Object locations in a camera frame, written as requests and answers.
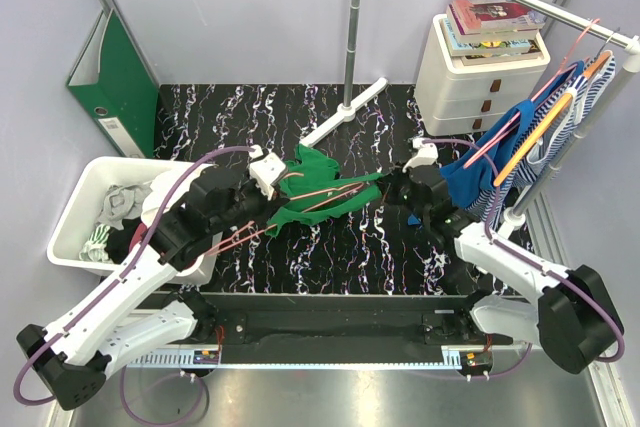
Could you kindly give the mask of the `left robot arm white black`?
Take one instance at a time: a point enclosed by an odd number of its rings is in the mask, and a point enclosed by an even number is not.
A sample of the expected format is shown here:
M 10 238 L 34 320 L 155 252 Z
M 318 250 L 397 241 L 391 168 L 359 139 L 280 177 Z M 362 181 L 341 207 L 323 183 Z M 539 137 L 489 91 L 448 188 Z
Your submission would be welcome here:
M 17 335 L 27 357 L 19 377 L 33 371 L 51 400 L 67 411 L 89 401 L 131 361 L 164 344 L 208 341 L 215 309 L 198 294 L 179 297 L 143 320 L 121 327 L 158 287 L 188 277 L 205 258 L 242 242 L 221 234 L 244 231 L 282 203 L 277 184 L 287 168 L 266 161 L 249 165 L 248 179 L 210 165 L 176 167 L 157 175 L 145 198 L 146 228 L 125 259 L 76 306 L 46 326 L 29 324 Z

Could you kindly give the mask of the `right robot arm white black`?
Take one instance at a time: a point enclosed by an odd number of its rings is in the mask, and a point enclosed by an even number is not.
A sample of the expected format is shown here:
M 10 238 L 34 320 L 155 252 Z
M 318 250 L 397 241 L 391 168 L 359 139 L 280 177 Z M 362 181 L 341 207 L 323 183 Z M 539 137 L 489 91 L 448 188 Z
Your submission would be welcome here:
M 487 334 L 542 348 L 566 372 L 578 374 L 592 362 L 615 362 L 624 353 L 624 327 L 597 271 L 569 269 L 547 261 L 493 232 L 453 205 L 437 168 L 398 167 L 376 182 L 383 200 L 420 218 L 434 247 L 472 264 L 514 289 L 510 300 L 473 293 L 454 318 L 454 331 L 466 343 Z

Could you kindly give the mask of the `green tank top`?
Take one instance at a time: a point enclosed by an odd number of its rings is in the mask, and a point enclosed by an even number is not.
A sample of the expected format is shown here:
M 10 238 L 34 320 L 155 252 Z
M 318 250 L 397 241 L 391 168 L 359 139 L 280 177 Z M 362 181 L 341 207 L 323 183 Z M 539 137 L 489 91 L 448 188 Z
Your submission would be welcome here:
M 288 202 L 266 222 L 269 237 L 277 237 L 286 224 L 314 226 L 359 211 L 382 196 L 376 184 L 382 173 L 345 178 L 340 164 L 315 148 L 299 144 L 295 159 L 285 165 L 294 176 L 278 183 Z

